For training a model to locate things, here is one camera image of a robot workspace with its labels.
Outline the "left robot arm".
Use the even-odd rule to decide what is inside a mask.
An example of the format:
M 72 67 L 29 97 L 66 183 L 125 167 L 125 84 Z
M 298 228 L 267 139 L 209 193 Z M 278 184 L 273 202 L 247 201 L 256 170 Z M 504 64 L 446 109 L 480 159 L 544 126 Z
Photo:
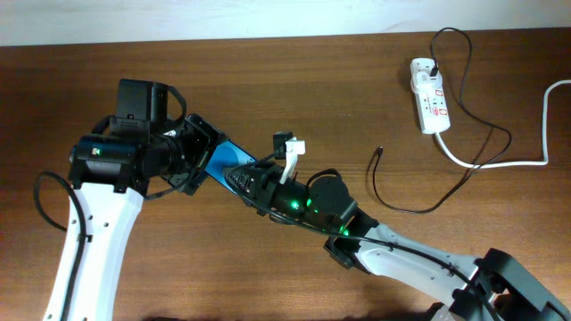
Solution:
M 117 110 L 103 118 L 70 153 L 66 178 L 45 171 L 70 200 L 68 225 L 46 320 L 110 320 L 133 225 L 146 201 L 169 193 L 192 195 L 225 138 L 197 114 L 170 119 L 168 99 L 185 98 L 160 82 L 122 79 Z

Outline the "blue Samsung smartphone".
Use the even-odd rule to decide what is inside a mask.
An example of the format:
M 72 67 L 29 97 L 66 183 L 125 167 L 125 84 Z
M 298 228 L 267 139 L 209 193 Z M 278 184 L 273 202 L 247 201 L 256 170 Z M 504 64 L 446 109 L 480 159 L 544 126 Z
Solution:
M 210 177 L 233 193 L 234 191 L 224 178 L 223 169 L 234 168 L 255 161 L 256 159 L 250 153 L 231 140 L 227 140 L 216 147 L 205 171 Z

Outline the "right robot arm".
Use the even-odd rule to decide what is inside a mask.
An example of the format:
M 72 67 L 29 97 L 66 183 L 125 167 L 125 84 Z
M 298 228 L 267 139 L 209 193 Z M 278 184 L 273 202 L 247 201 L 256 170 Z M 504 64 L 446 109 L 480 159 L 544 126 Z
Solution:
M 482 258 L 438 250 L 394 232 L 361 210 L 341 175 L 326 169 L 302 184 L 274 162 L 225 167 L 229 188 L 261 215 L 325 235 L 329 255 L 411 286 L 453 320 L 568 320 L 570 311 L 523 265 L 491 248 Z

